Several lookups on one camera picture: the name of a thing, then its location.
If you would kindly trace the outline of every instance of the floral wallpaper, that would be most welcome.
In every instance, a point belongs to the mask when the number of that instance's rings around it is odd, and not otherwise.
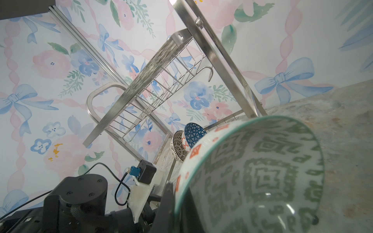
[[[372,78],[369,1],[195,3],[265,108]],[[172,33],[185,28],[168,0],[56,4],[127,83]],[[199,55],[194,46],[182,59],[192,66],[191,60]],[[188,122],[207,126],[240,110],[220,77],[214,73],[207,82],[207,76],[202,72],[194,77],[155,111],[172,132]],[[170,80],[167,74],[164,79],[163,84]],[[161,88],[152,86],[152,93],[160,94]]]
[[[83,14],[78,1],[74,3]],[[116,47],[104,40],[105,36],[101,45],[106,50]],[[0,21],[0,68],[0,217],[98,161],[118,177],[138,164],[106,133],[88,148],[83,146],[95,126],[86,111],[87,97],[113,80],[51,14]],[[94,99],[95,111],[105,114],[120,93],[116,88],[101,93]],[[166,135],[150,120],[137,128],[130,144],[153,161]],[[92,172],[108,180],[109,193],[117,187],[104,167],[96,166]],[[118,210],[114,192],[107,199],[107,211]],[[125,193],[121,187],[118,198],[123,202]],[[41,198],[27,207],[42,204]]]
[[[371,1],[195,2],[265,108],[372,78]],[[168,0],[57,0],[56,5],[127,83],[171,34],[185,28]],[[97,160],[118,176],[135,164],[106,134],[89,148],[82,146],[94,127],[85,100],[111,79],[51,15],[3,20],[0,31],[0,175],[5,177],[0,215]],[[191,46],[182,60],[190,67],[198,56],[198,48]],[[180,75],[175,67],[173,75]],[[172,132],[189,122],[207,126],[240,110],[216,72],[210,82],[208,76],[201,72],[155,110]],[[164,79],[172,81],[169,75]],[[151,93],[160,91],[152,84]],[[120,94],[111,89],[101,93],[96,111],[105,114]],[[131,144],[151,161],[165,135],[150,121],[138,130],[128,135],[134,138]],[[95,169],[106,174],[104,168]],[[117,184],[105,177],[111,192]],[[125,192],[121,188],[118,196],[124,198]],[[117,208],[110,202],[107,210]]]

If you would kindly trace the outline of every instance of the bowl rim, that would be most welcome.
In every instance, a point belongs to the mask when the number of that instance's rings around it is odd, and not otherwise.
[[[311,132],[311,134],[314,136],[314,138],[316,139],[315,141],[316,141],[317,145],[320,148],[319,152],[320,152],[321,159],[324,161],[324,154],[323,154],[323,151],[321,149],[321,145],[320,145],[319,140],[317,139],[317,137],[315,136],[315,134],[312,132],[312,130],[305,123],[303,123],[303,122],[301,122],[301,121],[299,121],[297,119],[294,119],[294,118],[288,117],[288,116],[279,116],[279,115],[275,115],[274,116],[274,115],[272,115],[272,116],[257,117],[257,118],[254,118],[254,119],[250,119],[248,121],[242,121],[241,124],[239,124],[237,127],[229,128],[229,131],[227,131],[223,136],[219,137],[219,139],[214,144],[212,144],[212,146],[210,146],[210,148],[206,151],[206,153],[201,158],[201,160],[199,161],[199,163],[194,167],[194,169],[192,169],[192,171],[190,172],[191,175],[189,175],[188,180],[186,181],[186,184],[184,186],[185,188],[183,188],[183,190],[180,190],[181,193],[180,193],[180,196],[179,196],[179,201],[176,201],[176,199],[175,199],[175,208],[174,208],[174,217],[175,217],[175,219],[178,219],[178,216],[180,215],[182,201],[185,198],[185,194],[187,192],[187,189],[188,189],[190,183],[192,182],[192,180],[193,180],[196,172],[205,163],[205,161],[207,160],[207,158],[209,157],[209,155],[213,152],[213,150],[215,150],[216,147],[219,146],[222,143],[223,140],[226,140],[230,135],[232,135],[233,133],[239,131],[243,127],[247,127],[247,126],[249,126],[249,125],[251,125],[253,123],[258,123],[258,122],[260,122],[262,120],[268,120],[268,119],[287,119],[287,120],[295,121],[295,122],[300,123],[303,126],[305,126]],[[324,162],[323,162],[322,166],[323,166],[323,171],[324,171],[324,176],[322,178],[322,184],[324,185],[325,184],[325,163]],[[317,204],[316,210],[319,209],[320,203],[321,203],[321,201]]]

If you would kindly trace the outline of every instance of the pink flower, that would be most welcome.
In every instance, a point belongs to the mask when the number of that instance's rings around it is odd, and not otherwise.
[[[82,143],[83,139],[74,134],[58,139],[50,146],[44,157],[46,168],[57,172],[61,180],[66,176],[74,176],[77,169],[85,163],[84,157],[86,155],[94,158],[94,151],[100,152],[97,143],[92,145],[90,149],[87,149]]]
[[[241,4],[245,14],[247,14],[247,16],[253,16],[254,2],[259,6],[264,6],[266,4],[266,0],[203,0],[203,2],[197,1],[197,6],[215,32],[220,33],[222,28],[233,23],[234,13]]]
[[[232,111],[228,109],[229,105],[225,102],[217,102],[215,100],[211,102],[210,106],[219,117],[229,116],[232,114]]]
[[[70,7],[72,4],[71,0],[57,0],[56,2],[60,6],[64,6],[64,7]]]
[[[46,50],[33,57],[33,69],[44,78],[64,79],[66,78],[71,64],[69,59],[54,50]]]
[[[266,0],[243,0],[242,6],[247,16],[254,15],[254,2],[257,3],[259,6],[264,6],[267,3]]]
[[[162,144],[162,137],[157,132],[147,132],[142,140],[142,147],[148,153],[154,152]]]
[[[207,120],[209,120],[209,121],[216,120],[215,109],[205,108],[204,110],[205,110],[205,112],[202,113],[202,115],[207,117]]]
[[[237,0],[233,3],[228,1],[219,2],[219,0],[198,2],[199,9],[216,32],[220,32],[220,29],[232,24],[234,12],[238,6]]]
[[[117,3],[117,7],[119,20],[122,26],[125,29],[130,30],[134,27],[134,18],[132,17],[131,9],[129,8],[128,4],[124,1],[119,1]]]

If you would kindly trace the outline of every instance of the cable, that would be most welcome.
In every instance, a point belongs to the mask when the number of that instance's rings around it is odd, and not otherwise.
[[[109,170],[109,172],[114,176],[114,178],[115,178],[117,181],[119,181],[120,184],[124,185],[124,186],[128,189],[128,196],[127,196],[127,199],[128,199],[128,197],[129,197],[129,193],[131,192],[131,190],[130,190],[130,188],[129,188],[125,183],[123,183],[123,180],[124,180],[124,177],[125,177],[125,176],[122,178],[122,180],[119,180],[119,178],[116,177],[116,176],[114,175],[114,173],[110,170],[110,168],[108,168],[108,166],[106,166],[105,164],[103,164],[103,163],[95,163],[95,164],[94,164],[94,165],[93,165],[93,166],[92,166],[88,171],[86,171],[83,175],[87,174],[87,173],[88,173],[92,168],[94,168],[94,166],[96,166],[96,165],[98,165],[98,164],[101,164],[102,166],[106,167],[106,169]],[[34,198],[34,199],[32,199],[32,200],[30,200],[30,201],[28,201],[28,202],[26,202],[26,203],[20,205],[19,207],[13,209],[12,211],[9,211],[9,212],[6,213],[4,216],[0,217],[0,221],[3,220],[4,218],[6,218],[7,216],[9,216],[10,214],[12,214],[13,212],[17,211],[19,208],[24,207],[25,205],[29,204],[30,202],[33,202],[34,200],[36,200],[36,199],[38,199],[38,198],[40,198],[40,197],[42,197],[42,196],[44,196],[44,195],[47,195],[47,194],[50,193],[50,192],[52,192],[52,190],[51,190],[51,191],[48,191],[48,192],[46,192],[46,193],[43,193],[43,194],[40,195],[40,196],[37,196],[36,198]]]
[[[32,200],[30,200],[30,201],[28,201],[28,202],[26,202],[26,203],[20,205],[19,207],[15,208],[15,209],[12,210],[12,211],[9,211],[8,213],[6,213],[4,216],[2,216],[2,217],[0,218],[0,221],[3,220],[4,218],[6,218],[9,214],[11,214],[11,213],[13,213],[14,211],[18,210],[19,208],[24,207],[25,205],[29,204],[30,202],[32,202],[32,201],[34,201],[34,200],[36,200],[36,199],[38,199],[38,198],[40,198],[40,197],[42,197],[42,196],[44,196],[44,195],[50,193],[50,192],[52,192],[52,190],[49,191],[49,192],[43,193],[43,194],[40,195],[40,196],[37,196],[36,198],[34,198],[34,199],[32,199]]]
[[[126,176],[127,176],[127,172],[124,173],[122,179],[120,180],[120,184],[123,183],[123,180],[124,180],[124,178],[125,178]],[[120,206],[124,206],[124,205],[127,204],[127,201],[128,201],[128,198],[129,198],[130,189],[129,189],[128,186],[126,185],[126,188],[128,189],[127,199],[126,199],[126,201],[125,201],[123,204],[121,204],[121,203],[118,202],[117,197],[116,197],[116,195],[117,195],[117,193],[118,193],[118,190],[119,190],[119,187],[120,187],[120,184],[118,185],[117,189],[115,190],[114,200],[115,200],[115,202],[116,202],[118,205],[120,205]]]
[[[128,189],[128,192],[131,192],[131,189],[128,187],[128,185],[126,185],[125,183],[123,183],[123,180],[119,180],[118,177],[116,177],[116,175],[114,175],[114,173],[110,170],[110,168],[108,168],[108,166],[106,166],[105,164],[103,163],[95,163],[88,171],[86,171],[83,175],[87,174],[92,168],[94,168],[94,166],[98,165],[98,164],[101,164],[102,166],[106,167],[107,170],[109,170],[109,172],[112,174],[112,176],[114,176],[114,178],[119,182],[121,183],[122,185],[124,185],[127,189]]]

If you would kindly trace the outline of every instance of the green patterned bowl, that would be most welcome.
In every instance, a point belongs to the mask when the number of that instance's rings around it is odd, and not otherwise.
[[[307,232],[324,184],[320,145],[284,116],[236,121],[206,134],[175,185],[175,219],[187,232]]]

